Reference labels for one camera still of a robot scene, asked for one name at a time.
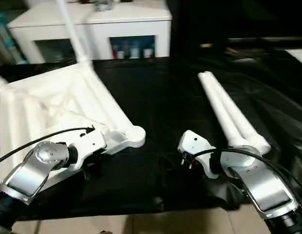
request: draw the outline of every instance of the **black cable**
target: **black cable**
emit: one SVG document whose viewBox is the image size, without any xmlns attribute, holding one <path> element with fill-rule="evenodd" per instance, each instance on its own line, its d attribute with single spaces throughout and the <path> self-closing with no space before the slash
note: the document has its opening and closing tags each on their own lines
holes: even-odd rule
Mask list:
<svg viewBox="0 0 302 234">
<path fill-rule="evenodd" d="M 214 153 L 216 152 L 217 149 L 210 149 L 210 150 L 204 150 L 204 151 L 201 151 L 201 152 L 198 152 L 196 154 L 193 154 L 192 155 L 192 159 L 196 158 L 197 156 L 200 156 L 200 155 L 204 155 L 204 154 L 208 154 L 208 153 Z M 295 180 L 295 182 L 301 186 L 302 188 L 302 183 L 289 171 L 287 170 L 285 167 L 275 163 L 275 162 L 272 162 L 264 157 L 261 157 L 261 156 L 258 156 L 256 154 L 253 154 L 251 152 L 248 152 L 248 151 L 245 151 L 245 150 L 239 150 L 239 149 L 222 149 L 221 152 L 232 152 L 232 153 L 239 153 L 239 154 L 244 154 L 244 155 L 247 155 L 247 156 L 250 156 L 250 157 L 253 157 L 255 159 L 258 159 L 259 161 L 269 165 L 270 167 L 272 167 L 272 169 L 276 169 L 276 167 L 278 167 L 279 169 L 283 170 L 288 176 L 290 176 L 291 178 L 293 178 Z"/>
<path fill-rule="evenodd" d="M 3 157 L 1 157 L 0 158 L 0 162 L 3 162 L 5 159 L 9 158 L 11 155 L 15 154 L 16 152 L 18 152 L 20 150 L 23 150 L 24 148 L 26 148 L 26 147 L 28 147 L 30 145 L 38 143 L 41 140 L 45 140 L 47 138 L 53 137 L 53 136 L 61 134 L 61 133 L 66 133 L 66 132 L 70 132 L 70 131 L 77 131 L 77 130 L 86 130 L 88 132 L 88 131 L 94 130 L 94 128 L 89 128 L 89 127 L 88 128 L 70 128 L 70 129 L 61 130 L 61 131 L 58 131 L 58 132 L 55 132 L 55 133 L 51 133 L 49 135 L 43 136 L 43 137 L 41 137 L 39 139 L 33 140 L 33 141 L 29 142 L 29 143 L 26 143 L 25 145 L 22 145 L 19 148 L 16 148 L 15 150 L 13 150 L 13 151 L 9 152 L 8 154 L 4 155 Z"/>
<path fill-rule="evenodd" d="M 192 159 L 194 160 L 197 156 L 200 155 L 204 155 L 204 154 L 208 154 L 208 153 L 214 153 L 218 151 L 217 149 L 210 149 L 210 150 L 204 150 L 201 152 L 198 152 L 196 154 L 192 155 Z M 232 153 L 238 153 L 238 154 L 244 154 L 250 157 L 253 157 L 265 164 L 267 164 L 272 170 L 274 170 L 274 172 L 284 181 L 284 183 L 289 187 L 289 189 L 291 190 L 291 192 L 294 194 L 294 196 L 296 197 L 296 199 L 299 201 L 299 204 L 302 207 L 302 199 L 300 198 L 300 196 L 298 196 L 298 194 L 296 193 L 296 191 L 293 189 L 293 186 L 291 185 L 291 183 L 288 181 L 288 179 L 286 178 L 286 176 L 282 173 L 282 171 L 286 172 L 286 174 L 288 174 L 288 176 L 290 176 L 291 178 L 293 178 L 295 180 L 295 182 L 302 188 L 302 183 L 289 171 L 287 170 L 285 167 L 272 162 L 266 158 L 263 158 L 261 156 L 258 156 L 256 154 L 253 154 L 251 152 L 245 151 L 245 150 L 240 150 L 240 149 L 222 149 L 220 150 L 221 152 L 232 152 Z"/>
</svg>

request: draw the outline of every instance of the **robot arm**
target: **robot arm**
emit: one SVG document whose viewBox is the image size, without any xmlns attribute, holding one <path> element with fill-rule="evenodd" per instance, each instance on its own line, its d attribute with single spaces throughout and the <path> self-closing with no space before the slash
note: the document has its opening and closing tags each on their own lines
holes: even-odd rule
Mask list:
<svg viewBox="0 0 302 234">
<path fill-rule="evenodd" d="M 208 141 L 192 131 L 182 136 L 178 150 L 183 155 L 214 149 Z M 252 146 L 236 148 L 261 156 Z M 244 192 L 250 198 L 260 217 L 271 233 L 302 233 L 302 203 L 288 185 L 265 163 L 245 154 L 221 152 L 195 158 L 204 168 L 205 174 L 215 179 L 219 174 L 239 179 Z"/>
<path fill-rule="evenodd" d="M 67 147 L 43 141 L 0 184 L 0 234 L 10 233 L 17 217 L 33 201 L 49 173 L 60 168 L 77 171 L 86 157 L 106 147 L 100 131 L 92 131 Z"/>
</svg>

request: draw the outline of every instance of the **cable connector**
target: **cable connector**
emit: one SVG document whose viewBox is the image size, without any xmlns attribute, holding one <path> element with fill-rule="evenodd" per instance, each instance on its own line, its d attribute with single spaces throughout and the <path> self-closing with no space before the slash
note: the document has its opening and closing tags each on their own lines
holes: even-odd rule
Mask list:
<svg viewBox="0 0 302 234">
<path fill-rule="evenodd" d="M 85 128 L 85 130 L 86 130 L 86 134 L 88 134 L 88 133 L 91 133 L 92 131 L 94 131 L 95 130 L 95 128 L 94 128 L 94 126 L 92 125 L 92 127 L 90 128 L 90 127 L 88 127 L 88 128 Z"/>
<path fill-rule="evenodd" d="M 180 164 L 183 166 L 185 162 L 189 165 L 189 169 L 191 169 L 192 164 L 194 162 L 194 158 L 192 157 L 192 154 L 189 154 L 187 152 L 182 153 L 182 159 Z"/>
</svg>

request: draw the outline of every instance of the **white pole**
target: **white pole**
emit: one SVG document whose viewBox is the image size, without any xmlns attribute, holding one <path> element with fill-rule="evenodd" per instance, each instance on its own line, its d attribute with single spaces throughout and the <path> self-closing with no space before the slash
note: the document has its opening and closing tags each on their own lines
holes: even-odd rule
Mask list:
<svg viewBox="0 0 302 234">
<path fill-rule="evenodd" d="M 235 126 L 238 128 L 242 136 L 250 143 L 251 146 L 257 148 L 262 155 L 268 153 L 271 149 L 269 143 L 266 139 L 259 135 L 254 127 L 250 124 L 248 119 L 241 112 L 239 107 L 231 99 L 229 94 L 225 91 L 222 85 L 218 82 L 216 77 L 212 72 L 204 72 L 207 79 L 212 83 L 213 89 L 217 92 L 217 95 L 225 107 L 226 111 L 229 113 L 231 119 L 233 120 Z"/>
<path fill-rule="evenodd" d="M 89 58 L 86 56 L 86 53 L 83 49 L 81 42 L 78 39 L 76 30 L 74 28 L 74 25 L 69 15 L 67 3 L 65 2 L 65 0 L 57 0 L 57 3 L 61 11 L 62 17 L 64 19 L 65 25 L 67 27 L 70 36 L 70 41 L 76 55 L 77 62 L 90 61 Z"/>
<path fill-rule="evenodd" d="M 199 73 L 198 77 L 225 133 L 228 145 L 232 147 L 249 145 L 249 143 L 241 136 L 225 107 L 222 105 L 217 92 L 213 89 L 213 83 L 210 82 L 209 76 L 205 73 Z"/>
</svg>

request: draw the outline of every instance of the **black plastic sheet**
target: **black plastic sheet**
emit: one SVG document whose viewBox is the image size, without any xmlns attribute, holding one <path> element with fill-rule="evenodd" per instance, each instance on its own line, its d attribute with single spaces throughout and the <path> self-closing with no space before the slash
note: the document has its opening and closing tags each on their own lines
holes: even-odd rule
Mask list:
<svg viewBox="0 0 302 234">
<path fill-rule="evenodd" d="M 52 64 L 2 67 L 13 81 Z M 238 209 L 248 199 L 238 181 L 211 180 L 197 165 L 180 168 L 177 145 L 190 129 L 215 147 L 227 141 L 197 73 L 211 71 L 255 129 L 271 144 L 265 157 L 302 181 L 302 64 L 286 52 L 253 58 L 206 55 L 196 59 L 95 61 L 94 69 L 146 144 L 102 157 L 89 168 L 41 192 L 22 219 L 120 215 L 221 206 Z"/>
</svg>

